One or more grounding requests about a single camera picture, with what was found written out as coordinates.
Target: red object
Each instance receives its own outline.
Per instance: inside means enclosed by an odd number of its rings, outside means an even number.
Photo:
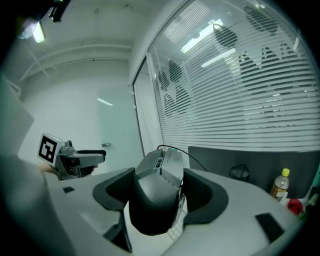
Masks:
[[[290,199],[287,207],[295,215],[299,215],[304,210],[302,203],[299,201],[299,199],[296,198]]]

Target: door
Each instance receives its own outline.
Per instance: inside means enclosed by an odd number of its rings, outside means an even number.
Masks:
[[[117,85],[97,92],[101,145],[109,172],[136,168],[144,158],[132,91],[130,85]]]

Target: yellow bottle cap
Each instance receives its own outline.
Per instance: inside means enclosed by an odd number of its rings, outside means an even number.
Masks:
[[[282,170],[282,176],[284,176],[284,177],[288,177],[288,176],[289,176],[289,173],[290,173],[290,170],[287,169],[287,168],[284,168],[284,169]]]

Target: window blinds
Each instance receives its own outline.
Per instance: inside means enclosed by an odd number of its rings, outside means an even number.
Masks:
[[[266,5],[189,1],[148,58],[165,144],[185,151],[320,149],[315,66],[298,33]]]

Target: black cable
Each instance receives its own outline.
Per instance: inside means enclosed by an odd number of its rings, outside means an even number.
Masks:
[[[182,149],[180,149],[180,148],[177,148],[177,147],[175,147],[175,146],[169,146],[169,145],[159,145],[159,146],[156,147],[156,149],[158,150],[160,147],[172,148],[172,149],[179,150],[179,151],[187,154],[189,157],[191,157],[193,160],[195,160],[206,172],[208,172],[207,169],[206,169],[197,159],[195,159],[192,155],[190,155],[190,154],[187,153],[186,151],[184,151],[184,150],[182,150]]]

